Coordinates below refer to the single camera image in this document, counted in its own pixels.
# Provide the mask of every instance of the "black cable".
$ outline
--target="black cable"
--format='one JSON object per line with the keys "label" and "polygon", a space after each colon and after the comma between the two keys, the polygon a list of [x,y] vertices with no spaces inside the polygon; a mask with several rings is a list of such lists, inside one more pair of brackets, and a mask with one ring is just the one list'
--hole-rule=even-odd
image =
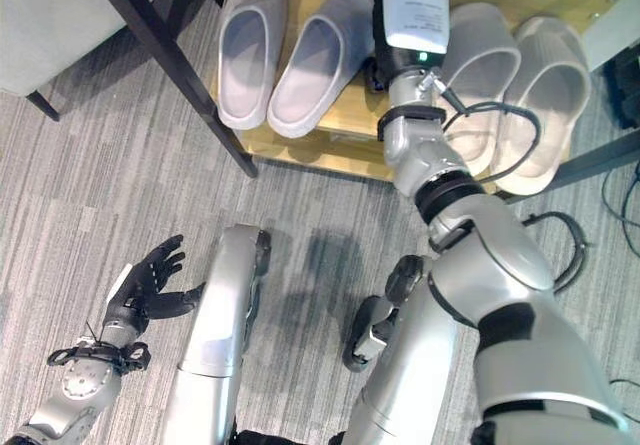
{"label": "black cable", "polygon": [[[627,385],[633,385],[634,387],[640,388],[640,383],[629,380],[628,378],[615,378],[609,381],[609,385],[614,385],[616,383],[626,383]],[[622,414],[632,422],[640,424],[640,419],[634,417],[633,415],[630,415],[627,412],[622,412]]]}
{"label": "black cable", "polygon": [[609,173],[607,173],[607,175],[604,178],[604,181],[602,182],[602,188],[600,189],[602,203],[604,203],[604,206],[606,207],[607,211],[616,220],[618,220],[621,223],[622,233],[624,234],[624,238],[627,241],[627,245],[629,246],[631,253],[633,253],[636,257],[640,258],[640,248],[638,248],[633,243],[633,239],[631,238],[631,233],[629,228],[629,227],[640,227],[640,223],[630,220],[627,216],[629,203],[631,202],[633,191],[635,190],[636,186],[640,184],[640,162],[636,164],[634,176],[631,179],[631,184],[629,185],[629,188],[627,189],[627,193],[625,194],[624,199],[622,200],[622,209],[620,213],[616,212],[611,206],[611,204],[609,203],[609,201],[607,200],[607,184],[609,183],[609,177],[611,177],[611,172],[613,172],[613,170],[610,170]]}
{"label": "black cable", "polygon": [[[456,100],[459,101],[459,99],[457,99],[456,94],[453,92],[451,88],[448,88],[447,91],[453,97],[455,97]],[[449,127],[451,127],[451,125],[453,125],[454,122],[462,116],[468,117],[469,115],[472,115],[474,113],[483,113],[483,112],[492,112],[492,111],[513,113],[514,115],[518,115],[520,117],[526,118],[531,122],[531,124],[535,128],[535,136],[533,137],[533,141],[531,142],[531,145],[529,146],[527,151],[524,153],[524,155],[520,159],[518,159],[513,165],[511,165],[509,168],[501,172],[495,173],[489,177],[485,177],[478,180],[478,183],[494,182],[503,177],[506,177],[510,173],[513,173],[514,170],[516,170],[518,167],[520,167],[520,165],[522,165],[526,160],[529,159],[533,151],[540,144],[540,139],[542,138],[542,125],[540,125],[540,120],[538,119],[538,116],[535,113],[533,113],[531,110],[528,110],[522,107],[516,107],[515,105],[508,105],[503,102],[492,102],[492,101],[475,103],[469,107],[466,107],[466,113],[459,111],[453,117],[451,117],[451,119],[449,119],[449,121],[444,125],[442,130],[443,132],[446,132],[449,129]]]}
{"label": "black cable", "polygon": [[548,218],[557,218],[561,220],[569,229],[571,238],[573,238],[573,256],[567,268],[555,279],[553,285],[553,293],[560,293],[571,286],[582,274],[587,262],[587,247],[589,246],[584,230],[580,224],[571,215],[564,212],[545,212],[540,215],[530,215],[529,218],[522,222],[525,227],[534,225]]}

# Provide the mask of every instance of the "floor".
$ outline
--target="floor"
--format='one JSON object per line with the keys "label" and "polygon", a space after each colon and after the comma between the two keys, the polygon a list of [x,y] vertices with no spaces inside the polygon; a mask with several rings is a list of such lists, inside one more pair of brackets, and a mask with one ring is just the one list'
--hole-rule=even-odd
{"label": "floor", "polygon": [[[208,1],[180,37],[205,83],[215,68],[217,8]],[[572,153],[606,143],[615,128],[604,83],[593,77]],[[0,95],[0,439],[52,393],[62,370],[48,354],[94,328],[122,266],[183,233],[185,269],[168,289],[199,284],[224,227],[271,230],[273,257],[239,397],[241,428],[320,445],[343,430],[366,374],[340,362],[358,303],[383,290],[398,258],[426,253],[414,207],[386,183],[257,161],[250,180],[218,145],[160,68],[126,31],[42,92],[62,119]],[[632,169],[614,173],[619,203]],[[566,317],[611,378],[640,379],[640,260],[600,200],[602,176],[521,202],[513,211],[562,210],[592,243],[587,269],[559,297]],[[640,207],[634,206],[636,219]],[[532,230],[556,269],[571,244],[553,222]],[[154,322],[153,360],[132,373],[89,444],[151,445],[190,317]],[[476,333],[461,329],[455,372],[433,443],[468,443],[479,423],[472,382]],[[640,393],[616,388],[630,412]],[[640,427],[632,424],[640,438]]]}

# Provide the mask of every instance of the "gray slipper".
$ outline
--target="gray slipper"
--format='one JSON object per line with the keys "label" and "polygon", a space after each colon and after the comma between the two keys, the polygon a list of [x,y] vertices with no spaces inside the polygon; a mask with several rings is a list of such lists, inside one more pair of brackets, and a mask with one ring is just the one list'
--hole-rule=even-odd
{"label": "gray slipper", "polygon": [[218,106],[237,130],[262,124],[273,90],[287,0],[227,0],[218,49]]}
{"label": "gray slipper", "polygon": [[315,128],[373,52],[373,0],[327,0],[304,24],[276,86],[267,119],[280,135]]}
{"label": "gray slipper", "polygon": [[[466,106],[501,100],[520,66],[520,51],[500,10],[488,3],[469,3],[451,12],[449,48],[442,78]],[[447,116],[456,112],[442,98]],[[470,172],[482,172],[493,157],[499,112],[460,117],[447,131],[449,144]]]}
{"label": "gray slipper", "polygon": [[[571,141],[576,120],[591,93],[591,80],[579,35],[551,17],[527,20],[516,33],[522,65],[505,93],[510,104],[532,110],[542,136],[533,154],[496,184],[517,195],[538,193],[553,179]],[[531,145],[532,125],[524,118],[503,115],[493,173],[513,165]]]}

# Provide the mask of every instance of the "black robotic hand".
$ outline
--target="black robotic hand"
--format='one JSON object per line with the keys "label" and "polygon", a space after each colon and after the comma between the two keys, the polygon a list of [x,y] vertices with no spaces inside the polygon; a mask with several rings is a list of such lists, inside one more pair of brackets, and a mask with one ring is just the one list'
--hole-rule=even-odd
{"label": "black robotic hand", "polygon": [[133,266],[109,301],[103,325],[120,321],[141,335],[149,320],[184,315],[197,306],[204,284],[187,292],[160,293],[169,278],[182,270],[184,252],[173,253],[180,248],[182,239],[182,235],[171,237]]}

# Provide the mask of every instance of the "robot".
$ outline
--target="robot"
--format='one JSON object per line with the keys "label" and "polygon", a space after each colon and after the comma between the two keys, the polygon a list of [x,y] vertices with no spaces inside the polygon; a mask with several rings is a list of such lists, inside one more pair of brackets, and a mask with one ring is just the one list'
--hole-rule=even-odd
{"label": "robot", "polygon": [[[554,301],[545,258],[444,138],[435,94],[469,113],[438,74],[448,42],[448,0],[374,0],[373,23],[376,63],[369,82],[391,99],[379,122],[385,160],[395,187],[415,203],[439,258],[403,257],[384,296],[362,303],[343,361],[360,371],[378,358],[347,430],[331,445],[431,443],[456,322],[480,335],[474,378],[483,422],[472,445],[633,444],[602,370]],[[81,442],[117,396],[121,376],[146,367],[148,350],[135,340],[148,321],[186,313],[198,301],[163,443],[292,444],[251,432],[242,437],[233,421],[268,235],[256,227],[226,230],[204,289],[158,294],[179,269],[183,255],[170,256],[179,242],[170,239],[123,271],[100,340],[82,337],[50,357],[51,363],[69,362],[60,389],[6,445]]]}

